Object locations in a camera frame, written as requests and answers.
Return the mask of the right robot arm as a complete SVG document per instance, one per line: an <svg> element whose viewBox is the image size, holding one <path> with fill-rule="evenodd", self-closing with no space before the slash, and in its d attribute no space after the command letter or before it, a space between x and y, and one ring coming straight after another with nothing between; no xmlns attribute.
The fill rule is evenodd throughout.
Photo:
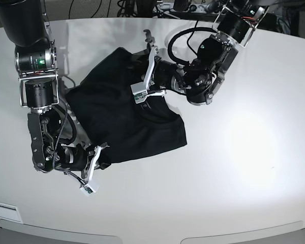
<svg viewBox="0 0 305 244"><path fill-rule="evenodd" d="M0 21L15 44L19 100L28 108L27 126L32 139L36 170L52 170L75 178L91 189L101 146L75 143L77 130L58 91L55 42L43 1L0 1Z"/></svg>

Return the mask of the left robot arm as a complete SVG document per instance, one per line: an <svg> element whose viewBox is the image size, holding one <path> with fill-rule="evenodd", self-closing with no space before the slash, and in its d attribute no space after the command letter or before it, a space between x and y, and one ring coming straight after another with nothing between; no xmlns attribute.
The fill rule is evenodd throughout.
<svg viewBox="0 0 305 244"><path fill-rule="evenodd" d="M183 95L192 105L208 105L225 80L225 74L238 54L239 47L246 47L259 23L274 1L212 1L209 12L217 12L212 27L183 30L168 43L167 53L171 62L162 60L159 49L149 30L145 30L147 49L140 56L147 56L147 70L142 81L131 85L136 104L148 97L164 96L168 90ZM193 61L178 58L173 44L180 37L195 32L209 32L194 52Z"/></svg>

